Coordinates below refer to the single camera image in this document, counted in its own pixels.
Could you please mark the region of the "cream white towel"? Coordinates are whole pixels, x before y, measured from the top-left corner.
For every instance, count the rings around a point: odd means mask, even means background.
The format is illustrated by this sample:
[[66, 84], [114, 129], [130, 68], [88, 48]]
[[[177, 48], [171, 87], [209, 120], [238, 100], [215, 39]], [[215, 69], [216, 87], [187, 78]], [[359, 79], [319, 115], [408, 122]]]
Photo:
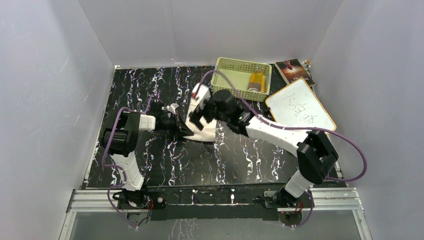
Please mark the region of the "cream white towel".
[[214, 143], [215, 136], [216, 136], [216, 129], [217, 129], [216, 119], [207, 123], [205, 118], [202, 117], [200, 119], [200, 123], [203, 125], [202, 130], [198, 129], [192, 122], [189, 121], [189, 114], [195, 110], [198, 103], [199, 103], [198, 100], [195, 100], [194, 98], [190, 99], [185, 124], [193, 132], [193, 135], [184, 136], [184, 138], [191, 141]]

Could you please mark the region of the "light green plastic basket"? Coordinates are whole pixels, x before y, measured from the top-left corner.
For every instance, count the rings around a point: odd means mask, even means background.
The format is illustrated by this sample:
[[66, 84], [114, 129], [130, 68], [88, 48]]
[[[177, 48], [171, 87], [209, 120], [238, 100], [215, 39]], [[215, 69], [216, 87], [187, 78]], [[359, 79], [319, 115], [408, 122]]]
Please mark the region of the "light green plastic basket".
[[[219, 57], [214, 70], [224, 74], [232, 84], [230, 85], [220, 74], [214, 73], [210, 81], [214, 93], [219, 90], [229, 90], [237, 98], [238, 95], [234, 91], [237, 89], [243, 99], [256, 102], [264, 102], [270, 93], [272, 78], [270, 64]], [[248, 89], [251, 76], [255, 72], [262, 72], [263, 90], [250, 91]]]

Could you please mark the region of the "brown and yellow towel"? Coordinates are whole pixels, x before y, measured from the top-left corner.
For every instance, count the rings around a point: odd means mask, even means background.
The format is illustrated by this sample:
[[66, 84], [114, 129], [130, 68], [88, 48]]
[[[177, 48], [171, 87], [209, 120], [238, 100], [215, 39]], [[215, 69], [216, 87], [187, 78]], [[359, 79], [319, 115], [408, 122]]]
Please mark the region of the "brown and yellow towel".
[[251, 92], [265, 93], [267, 86], [267, 79], [263, 72], [255, 71], [251, 74], [247, 90]]

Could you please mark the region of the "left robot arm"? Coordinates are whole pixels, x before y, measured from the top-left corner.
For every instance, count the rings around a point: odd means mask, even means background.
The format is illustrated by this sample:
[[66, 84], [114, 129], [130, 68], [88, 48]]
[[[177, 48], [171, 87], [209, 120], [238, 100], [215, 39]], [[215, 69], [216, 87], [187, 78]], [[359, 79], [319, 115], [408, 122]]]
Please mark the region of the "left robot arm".
[[101, 146], [109, 154], [123, 181], [122, 190], [113, 199], [134, 208], [145, 208], [149, 194], [145, 191], [144, 177], [135, 155], [139, 133], [167, 131], [176, 137], [191, 137], [194, 132], [185, 124], [178, 112], [178, 104], [154, 102], [146, 113], [129, 110], [112, 110], [101, 130]]

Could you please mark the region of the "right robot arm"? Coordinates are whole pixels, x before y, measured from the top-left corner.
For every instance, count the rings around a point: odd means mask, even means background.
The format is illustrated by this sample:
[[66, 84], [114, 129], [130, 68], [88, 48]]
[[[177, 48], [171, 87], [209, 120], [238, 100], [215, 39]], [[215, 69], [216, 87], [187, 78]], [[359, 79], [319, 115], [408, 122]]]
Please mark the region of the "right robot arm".
[[284, 187], [271, 196], [259, 197], [268, 208], [295, 207], [304, 193], [325, 181], [339, 158], [323, 131], [289, 130], [239, 106], [228, 90], [211, 93], [201, 84], [192, 91], [191, 99], [196, 107], [189, 113], [188, 120], [199, 130], [205, 127], [201, 120], [207, 123], [213, 120], [223, 121], [234, 133], [274, 144], [297, 158], [298, 170]]

